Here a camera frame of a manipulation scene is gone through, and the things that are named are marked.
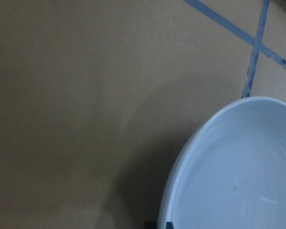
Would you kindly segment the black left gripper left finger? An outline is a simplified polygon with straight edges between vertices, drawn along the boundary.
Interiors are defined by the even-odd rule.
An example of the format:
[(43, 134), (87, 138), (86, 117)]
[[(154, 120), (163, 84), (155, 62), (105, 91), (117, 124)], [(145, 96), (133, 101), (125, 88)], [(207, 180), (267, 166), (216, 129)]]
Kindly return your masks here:
[(144, 222), (144, 229), (156, 229), (156, 222), (155, 221), (145, 221)]

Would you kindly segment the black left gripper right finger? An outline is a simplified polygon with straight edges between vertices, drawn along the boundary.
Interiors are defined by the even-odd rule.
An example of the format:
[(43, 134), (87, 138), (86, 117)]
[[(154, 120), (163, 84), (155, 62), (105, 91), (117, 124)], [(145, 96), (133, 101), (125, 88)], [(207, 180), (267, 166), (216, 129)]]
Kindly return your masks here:
[(165, 229), (174, 229), (174, 225), (172, 222), (166, 222)]

